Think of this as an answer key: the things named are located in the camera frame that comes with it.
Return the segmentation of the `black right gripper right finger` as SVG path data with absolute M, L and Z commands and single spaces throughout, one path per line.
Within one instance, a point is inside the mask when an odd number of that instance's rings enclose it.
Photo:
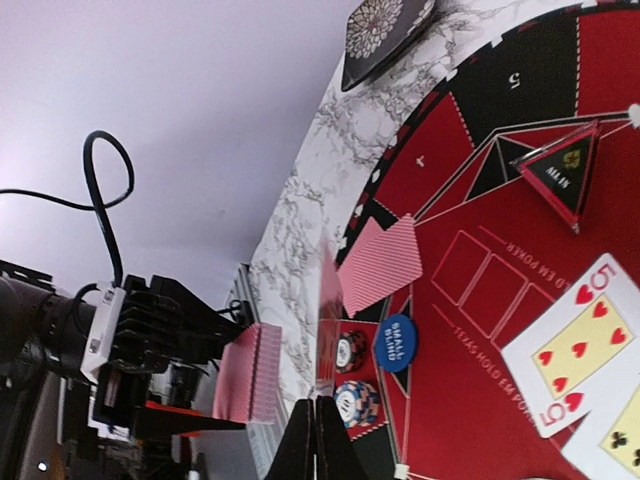
M 321 480 L 367 480 L 333 397 L 316 398 L 316 474 Z

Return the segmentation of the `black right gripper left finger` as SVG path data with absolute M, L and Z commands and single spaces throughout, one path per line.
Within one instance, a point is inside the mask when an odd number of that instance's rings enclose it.
M 266 480 L 314 478 L 315 415 L 311 399 L 298 400 L 284 430 Z

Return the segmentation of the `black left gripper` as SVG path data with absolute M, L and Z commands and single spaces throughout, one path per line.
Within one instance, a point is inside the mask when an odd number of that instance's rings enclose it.
M 1 364 L 24 360 L 32 378 L 16 380 L 20 398 L 48 373 L 94 385 L 94 417 L 128 429 L 137 440 L 195 431 L 237 431 L 244 422 L 147 407 L 152 376 L 172 362 L 204 365 L 247 328 L 251 315 L 236 300 L 214 310 L 174 279 L 129 276 L 99 290 L 97 305 L 59 294 L 48 275 L 1 265 Z

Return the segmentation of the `white blue poker chip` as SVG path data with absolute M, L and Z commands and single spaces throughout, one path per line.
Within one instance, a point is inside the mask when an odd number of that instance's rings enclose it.
M 334 393 L 334 400 L 347 429 L 373 425 L 380 411 L 380 395 L 369 383 L 349 380 Z

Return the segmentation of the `red playing card deck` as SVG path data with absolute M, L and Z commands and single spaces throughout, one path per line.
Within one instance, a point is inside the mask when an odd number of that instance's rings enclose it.
M 224 347 L 212 416 L 236 423 L 273 424 L 282 329 L 254 324 Z

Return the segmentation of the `red brown poker chip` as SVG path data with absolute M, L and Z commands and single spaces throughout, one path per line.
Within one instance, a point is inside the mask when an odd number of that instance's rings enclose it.
M 359 370 L 365 361 L 367 339 L 360 330 L 342 332 L 337 342 L 336 371 L 347 374 Z

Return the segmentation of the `blue small blind button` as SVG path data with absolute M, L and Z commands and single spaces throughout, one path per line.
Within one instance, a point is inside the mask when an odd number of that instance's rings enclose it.
M 375 341 L 377 364 L 386 372 L 398 373 L 414 360 L 418 350 L 418 331 L 413 320 L 394 314 L 380 324 Z

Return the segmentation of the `five of hearts card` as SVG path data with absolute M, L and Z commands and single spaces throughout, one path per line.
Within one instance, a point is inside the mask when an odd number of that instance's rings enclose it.
M 604 400 L 639 359 L 639 287 L 609 253 L 502 349 L 538 434 L 549 438 Z

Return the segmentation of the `triangular all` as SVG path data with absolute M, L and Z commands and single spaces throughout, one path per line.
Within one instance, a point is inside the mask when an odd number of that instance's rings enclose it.
M 518 157 L 510 165 L 579 234 L 601 122 L 593 120 Z

